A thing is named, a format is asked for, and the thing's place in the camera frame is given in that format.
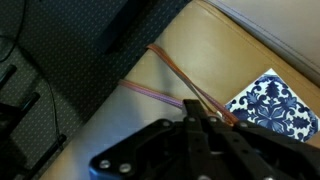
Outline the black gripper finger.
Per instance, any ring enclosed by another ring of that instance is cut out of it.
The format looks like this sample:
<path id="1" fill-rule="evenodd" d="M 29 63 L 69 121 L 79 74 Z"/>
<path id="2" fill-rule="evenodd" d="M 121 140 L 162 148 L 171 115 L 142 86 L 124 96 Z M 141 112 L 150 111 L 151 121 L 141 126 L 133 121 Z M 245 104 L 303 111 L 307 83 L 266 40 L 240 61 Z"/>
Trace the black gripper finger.
<path id="1" fill-rule="evenodd" d="M 183 110 L 186 112 L 186 116 L 183 119 L 184 123 L 199 123 L 203 125 L 207 120 L 208 115 L 199 100 L 184 99 Z"/>

